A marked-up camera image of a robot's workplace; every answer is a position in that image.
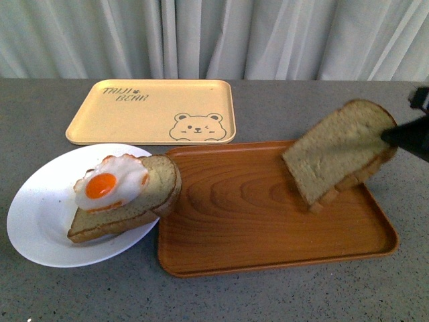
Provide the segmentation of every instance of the toast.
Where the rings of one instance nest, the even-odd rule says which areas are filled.
[[[282,158],[309,211],[319,213],[341,191],[375,174],[397,147],[381,138],[394,118],[366,100],[347,102],[319,121]]]
[[[132,202],[104,213],[91,214],[77,209],[67,237],[74,243],[87,242],[103,235],[124,231],[168,216],[175,207],[182,188],[180,172],[165,155],[140,157],[149,172],[149,183]]]

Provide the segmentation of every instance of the bear ear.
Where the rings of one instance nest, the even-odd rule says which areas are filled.
[[[177,115],[174,117],[174,119],[175,119],[177,122],[179,122],[181,119],[186,119],[187,117],[190,117],[190,115],[189,115],[189,114],[187,114],[187,113],[179,113],[179,114],[177,114]]]
[[[206,117],[214,119],[214,120],[216,120],[218,122],[222,121],[222,119],[223,119],[222,115],[218,114],[218,113],[211,113],[211,114],[208,114]]]

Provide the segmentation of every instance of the bear face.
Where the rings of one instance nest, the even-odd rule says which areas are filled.
[[[207,116],[179,113],[170,136],[176,141],[219,141],[227,131],[222,127],[222,115],[211,113]]]

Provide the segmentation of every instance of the wood grain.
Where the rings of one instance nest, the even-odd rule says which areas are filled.
[[[394,252],[397,233],[363,184],[307,212],[280,157],[291,143],[170,150],[183,184],[176,212],[160,220],[162,267],[195,277]]]

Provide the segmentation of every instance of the egg white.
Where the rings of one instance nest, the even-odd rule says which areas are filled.
[[[117,180],[116,185],[106,195],[91,199],[85,193],[86,186],[92,178],[102,173],[113,174]],[[148,183],[145,180],[142,184],[145,176],[148,176],[147,168],[135,156],[107,156],[76,182],[73,187],[75,202],[79,208],[93,213],[116,209],[134,200],[142,192]]]

